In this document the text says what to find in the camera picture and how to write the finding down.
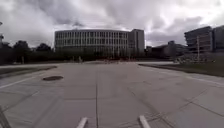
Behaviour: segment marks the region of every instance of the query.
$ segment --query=sky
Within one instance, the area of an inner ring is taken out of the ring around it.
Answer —
[[[186,44],[184,32],[224,25],[224,0],[0,0],[0,33],[14,44],[54,44],[64,29],[145,30],[146,45]]]

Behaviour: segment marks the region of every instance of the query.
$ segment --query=concrete pavement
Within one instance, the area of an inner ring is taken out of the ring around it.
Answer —
[[[60,81],[42,78],[63,76]],[[0,80],[0,105],[13,128],[222,128],[224,79],[137,63],[60,64]]]

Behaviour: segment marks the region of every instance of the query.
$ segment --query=lamp post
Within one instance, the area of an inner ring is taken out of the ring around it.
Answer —
[[[197,36],[197,50],[198,50],[198,63],[200,61],[200,39],[199,39],[199,36]]]

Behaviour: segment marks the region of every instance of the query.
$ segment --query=drain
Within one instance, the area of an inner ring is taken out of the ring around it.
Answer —
[[[61,80],[63,79],[62,76],[50,76],[43,78],[44,81],[55,81],[55,80]]]

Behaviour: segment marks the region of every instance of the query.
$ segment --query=lawn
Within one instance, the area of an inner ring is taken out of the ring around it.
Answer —
[[[15,76],[15,75],[37,72],[41,70],[49,70],[52,68],[56,68],[56,66],[41,66],[41,67],[30,67],[30,68],[21,68],[21,67],[1,68],[0,79],[5,77],[10,77],[10,76]]]
[[[198,63],[198,64],[196,63],[195,64],[175,64],[175,65],[147,65],[147,64],[140,64],[140,65],[154,67],[154,68],[183,71],[186,73],[197,73],[197,74],[224,77],[224,63],[220,63],[220,62]]]

